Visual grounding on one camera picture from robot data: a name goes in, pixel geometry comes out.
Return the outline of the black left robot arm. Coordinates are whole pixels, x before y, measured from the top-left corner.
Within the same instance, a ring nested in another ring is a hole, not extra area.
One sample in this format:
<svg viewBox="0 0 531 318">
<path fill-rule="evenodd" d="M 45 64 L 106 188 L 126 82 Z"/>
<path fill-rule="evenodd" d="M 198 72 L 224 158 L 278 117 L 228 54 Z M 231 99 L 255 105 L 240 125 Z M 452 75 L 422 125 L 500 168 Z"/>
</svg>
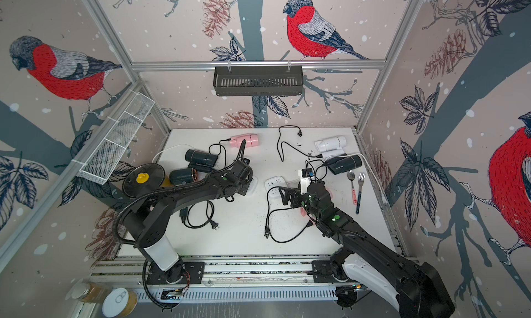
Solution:
<svg viewBox="0 0 531 318">
<path fill-rule="evenodd" d="M 253 169 L 244 161 L 246 143 L 241 141 L 232 164 L 200 181 L 157 189 L 133 199 L 113 222 L 114 239 L 136 247 L 163 272 L 175 269 L 181 257 L 166 235 L 171 216 L 203 201 L 233 201 L 236 194 L 246 195 L 253 180 Z"/>
</svg>

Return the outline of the pink hair dryer near arm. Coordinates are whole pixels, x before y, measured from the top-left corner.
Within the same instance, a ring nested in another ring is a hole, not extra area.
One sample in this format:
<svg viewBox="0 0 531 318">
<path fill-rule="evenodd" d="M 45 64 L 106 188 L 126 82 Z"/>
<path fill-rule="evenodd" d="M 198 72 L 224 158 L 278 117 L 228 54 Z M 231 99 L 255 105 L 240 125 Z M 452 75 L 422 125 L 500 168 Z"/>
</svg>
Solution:
<svg viewBox="0 0 531 318">
<path fill-rule="evenodd" d="M 300 212 L 303 217 L 307 217 L 306 228 L 312 227 L 316 224 L 317 220 L 309 214 L 303 207 L 300 207 Z"/>
</svg>

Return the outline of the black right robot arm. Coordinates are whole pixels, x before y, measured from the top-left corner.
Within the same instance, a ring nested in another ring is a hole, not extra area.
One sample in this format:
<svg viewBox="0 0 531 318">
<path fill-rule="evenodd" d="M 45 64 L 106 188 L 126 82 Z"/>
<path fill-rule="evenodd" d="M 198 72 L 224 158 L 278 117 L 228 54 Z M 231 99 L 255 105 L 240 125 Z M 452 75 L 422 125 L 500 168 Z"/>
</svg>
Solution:
<svg viewBox="0 0 531 318">
<path fill-rule="evenodd" d="M 349 214 L 334 206 L 323 183 L 312 183 L 305 194 L 281 187 L 284 205 L 301 207 L 315 217 L 323 236 L 341 248 L 330 257 L 333 275 L 360 282 L 392 305 L 401 317 L 451 317 L 455 305 L 437 269 L 418 264 L 387 247 Z"/>
</svg>

